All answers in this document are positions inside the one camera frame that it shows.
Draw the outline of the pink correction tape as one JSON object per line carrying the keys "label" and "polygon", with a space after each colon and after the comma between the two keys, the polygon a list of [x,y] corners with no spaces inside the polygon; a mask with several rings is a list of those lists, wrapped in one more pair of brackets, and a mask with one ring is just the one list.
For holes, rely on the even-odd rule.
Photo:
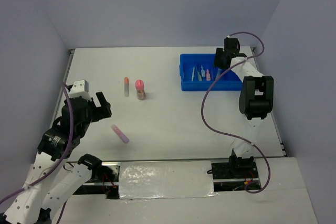
{"label": "pink correction tape", "polygon": [[206,81],[211,81],[211,74],[209,69],[206,70]]}

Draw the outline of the green correction tape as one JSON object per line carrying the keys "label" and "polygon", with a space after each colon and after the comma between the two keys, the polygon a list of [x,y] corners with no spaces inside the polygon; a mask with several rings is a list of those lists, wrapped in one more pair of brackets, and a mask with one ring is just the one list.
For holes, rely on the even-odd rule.
{"label": "green correction tape", "polygon": [[200,72],[198,69],[197,69],[197,78],[198,78],[198,81],[199,81],[199,82],[202,82],[202,81],[203,81],[201,72]]}

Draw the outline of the orange capped marker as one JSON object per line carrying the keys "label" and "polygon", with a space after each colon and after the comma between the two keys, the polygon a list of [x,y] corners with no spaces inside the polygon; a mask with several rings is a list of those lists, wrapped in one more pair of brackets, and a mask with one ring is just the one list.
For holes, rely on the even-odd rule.
{"label": "orange capped marker", "polygon": [[124,78],[124,96],[125,97],[129,96],[129,78],[128,77]]}

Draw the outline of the purple clear pen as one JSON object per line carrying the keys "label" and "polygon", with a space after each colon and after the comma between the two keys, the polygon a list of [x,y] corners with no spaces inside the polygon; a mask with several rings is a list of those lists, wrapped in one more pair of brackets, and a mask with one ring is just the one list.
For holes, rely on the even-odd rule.
{"label": "purple clear pen", "polygon": [[194,81],[194,76],[195,76],[195,66],[193,67],[193,70],[192,70],[192,76],[191,76],[192,82]]}

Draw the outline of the pink lid clip jar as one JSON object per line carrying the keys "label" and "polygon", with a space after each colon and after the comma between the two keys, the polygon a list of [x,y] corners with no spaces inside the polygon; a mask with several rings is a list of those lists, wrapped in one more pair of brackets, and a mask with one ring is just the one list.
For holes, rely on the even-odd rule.
{"label": "pink lid clip jar", "polygon": [[144,82],[142,80],[137,80],[135,82],[136,96],[139,100],[145,99],[145,90],[144,90]]}

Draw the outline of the pink purple highlighter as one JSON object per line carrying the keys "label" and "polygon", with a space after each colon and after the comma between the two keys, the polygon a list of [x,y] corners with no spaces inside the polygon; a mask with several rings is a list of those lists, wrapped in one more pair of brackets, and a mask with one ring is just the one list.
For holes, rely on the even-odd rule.
{"label": "pink purple highlighter", "polygon": [[111,129],[115,132],[115,134],[119,137],[119,139],[124,143],[129,143],[129,138],[115,125],[111,125]]}

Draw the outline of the light blue eraser stick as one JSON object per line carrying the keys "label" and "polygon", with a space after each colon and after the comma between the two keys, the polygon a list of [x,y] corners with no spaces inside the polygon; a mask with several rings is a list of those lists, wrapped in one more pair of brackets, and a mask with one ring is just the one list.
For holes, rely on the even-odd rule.
{"label": "light blue eraser stick", "polygon": [[218,78],[220,78],[221,73],[222,73],[222,69],[218,68],[216,76],[215,76],[215,80],[218,79]]}

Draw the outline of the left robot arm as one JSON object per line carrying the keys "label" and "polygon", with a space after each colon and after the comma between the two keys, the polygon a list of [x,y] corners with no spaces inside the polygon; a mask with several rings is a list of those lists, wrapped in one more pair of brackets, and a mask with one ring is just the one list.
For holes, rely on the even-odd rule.
{"label": "left robot arm", "polygon": [[89,180],[110,182],[115,178],[113,171],[99,158],[85,154],[64,180],[52,186],[89,125],[112,115],[111,105],[103,93],[98,92],[96,96],[100,106],[95,105],[93,98],[66,96],[61,116],[42,136],[35,162],[23,187],[6,197],[14,197],[15,200],[1,214],[1,223],[51,223],[55,213],[82,184]]}

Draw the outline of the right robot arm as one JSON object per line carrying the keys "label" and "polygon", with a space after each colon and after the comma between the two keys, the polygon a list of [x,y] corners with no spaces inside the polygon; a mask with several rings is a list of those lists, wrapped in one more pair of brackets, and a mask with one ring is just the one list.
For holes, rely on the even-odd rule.
{"label": "right robot arm", "polygon": [[232,67],[231,71],[242,82],[238,106],[246,122],[242,137],[249,142],[239,138],[234,140],[228,165],[229,173],[240,177],[253,169],[259,127],[273,108],[274,79],[259,72],[240,52],[239,40],[231,36],[224,39],[224,48],[216,49],[214,66],[222,70]]}

